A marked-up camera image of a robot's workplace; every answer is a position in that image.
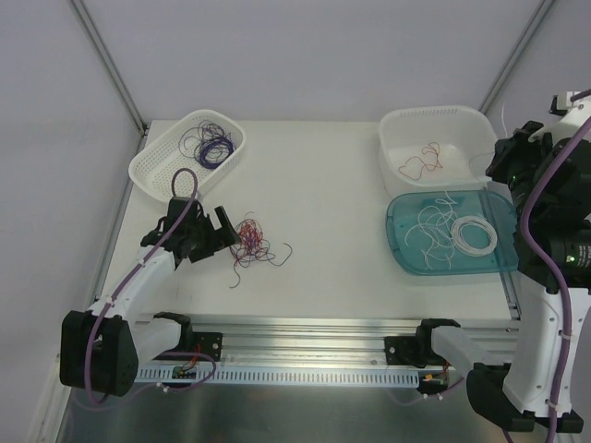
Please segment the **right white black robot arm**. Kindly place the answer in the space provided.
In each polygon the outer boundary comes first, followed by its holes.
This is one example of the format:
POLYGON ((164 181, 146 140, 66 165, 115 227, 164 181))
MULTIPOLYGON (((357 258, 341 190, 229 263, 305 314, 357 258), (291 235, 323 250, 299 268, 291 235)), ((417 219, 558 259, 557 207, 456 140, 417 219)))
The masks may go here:
POLYGON ((543 425, 553 441, 584 427, 571 378, 590 309, 590 99, 558 95, 550 111, 554 124, 530 121, 499 140, 486 170, 508 187, 517 213, 521 320, 512 361, 485 351, 449 319, 423 320, 414 350, 422 363, 451 365, 473 411, 504 433, 543 425))

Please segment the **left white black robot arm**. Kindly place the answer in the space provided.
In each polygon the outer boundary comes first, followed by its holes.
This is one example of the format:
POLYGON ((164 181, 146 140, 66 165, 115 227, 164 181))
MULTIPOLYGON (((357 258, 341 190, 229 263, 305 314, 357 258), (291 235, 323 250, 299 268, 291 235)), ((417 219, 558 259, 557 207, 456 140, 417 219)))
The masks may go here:
POLYGON ((142 238, 127 275, 86 310, 66 314, 59 352, 63 385, 122 397, 141 365, 166 354, 184 359, 199 348, 189 316, 160 312, 148 323, 139 317, 183 261, 196 263, 238 243, 224 207, 214 212, 218 227, 198 200, 172 198, 166 215, 142 238))

